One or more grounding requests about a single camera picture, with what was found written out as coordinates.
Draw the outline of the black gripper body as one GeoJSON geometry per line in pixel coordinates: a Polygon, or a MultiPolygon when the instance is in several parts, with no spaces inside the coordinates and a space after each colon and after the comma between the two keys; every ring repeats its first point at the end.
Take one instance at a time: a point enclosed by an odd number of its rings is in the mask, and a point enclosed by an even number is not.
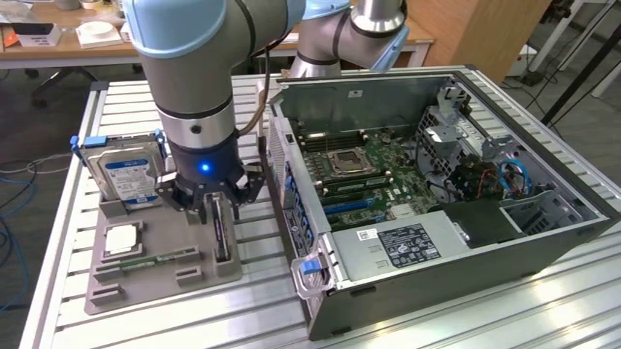
{"type": "Polygon", "coordinates": [[[188,148],[171,142],[169,150],[176,165],[176,182],[185,190],[195,191],[203,186],[205,193],[240,196],[237,140],[225,140],[209,148],[188,148]]]}

